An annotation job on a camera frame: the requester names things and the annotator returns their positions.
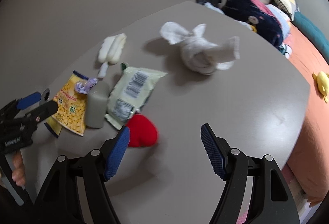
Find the yellow toy duck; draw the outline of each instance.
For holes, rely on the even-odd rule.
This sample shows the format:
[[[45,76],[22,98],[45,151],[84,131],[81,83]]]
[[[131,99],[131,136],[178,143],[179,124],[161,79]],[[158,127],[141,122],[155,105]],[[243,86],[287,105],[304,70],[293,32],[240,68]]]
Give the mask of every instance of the yellow toy duck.
[[[316,76],[315,73],[312,74],[313,79],[317,83],[317,88],[320,93],[323,95],[324,101],[328,103],[328,94],[329,94],[329,74],[324,72],[319,72]]]

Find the red plush toy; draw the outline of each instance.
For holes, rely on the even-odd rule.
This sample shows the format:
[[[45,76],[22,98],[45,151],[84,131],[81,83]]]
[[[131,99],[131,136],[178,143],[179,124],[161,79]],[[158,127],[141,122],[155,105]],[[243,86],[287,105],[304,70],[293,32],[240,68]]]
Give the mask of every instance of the red plush toy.
[[[141,114],[135,114],[126,124],[130,129],[128,147],[149,147],[158,140],[158,131],[155,125]]]

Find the textured blue pad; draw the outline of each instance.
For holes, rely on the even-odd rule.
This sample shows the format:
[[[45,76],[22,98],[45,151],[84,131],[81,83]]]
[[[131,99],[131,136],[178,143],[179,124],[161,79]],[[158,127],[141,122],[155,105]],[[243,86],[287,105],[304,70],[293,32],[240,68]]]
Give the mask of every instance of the textured blue pad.
[[[106,168],[104,172],[104,177],[109,180],[113,177],[120,165],[122,157],[128,147],[130,140],[130,130],[128,127],[125,127],[124,130],[121,132],[120,137],[116,141],[112,151],[107,156],[106,159]]]
[[[30,107],[31,105],[40,101],[40,99],[41,99],[41,94],[39,92],[35,92],[31,95],[28,95],[25,98],[20,99],[16,108],[19,110],[24,110],[27,107]]]
[[[212,135],[208,131],[205,125],[201,127],[201,140],[203,146],[206,149],[211,165],[216,175],[220,176],[221,179],[224,179],[226,175],[225,171],[225,161],[224,158],[218,149]]]

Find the dark blue blanket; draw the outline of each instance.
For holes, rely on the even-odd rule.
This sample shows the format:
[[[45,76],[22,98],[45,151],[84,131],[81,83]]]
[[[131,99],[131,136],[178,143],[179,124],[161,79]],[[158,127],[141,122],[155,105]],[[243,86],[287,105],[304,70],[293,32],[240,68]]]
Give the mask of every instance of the dark blue blanket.
[[[223,11],[235,20],[254,26],[261,37],[279,49],[283,42],[281,26],[273,16],[262,12],[251,0],[227,0]]]

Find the finger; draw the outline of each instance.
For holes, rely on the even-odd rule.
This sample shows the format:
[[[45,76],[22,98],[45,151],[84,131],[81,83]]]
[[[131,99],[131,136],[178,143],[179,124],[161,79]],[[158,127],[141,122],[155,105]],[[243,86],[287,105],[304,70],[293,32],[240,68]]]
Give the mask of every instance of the finger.
[[[13,157],[13,164],[15,168],[20,168],[23,164],[23,157],[19,150],[15,153]]]
[[[17,181],[21,178],[23,178],[25,175],[25,169],[24,165],[22,165],[20,168],[15,169],[12,174],[13,181]]]
[[[16,181],[16,185],[21,187],[25,185],[25,177],[21,178],[20,180]]]

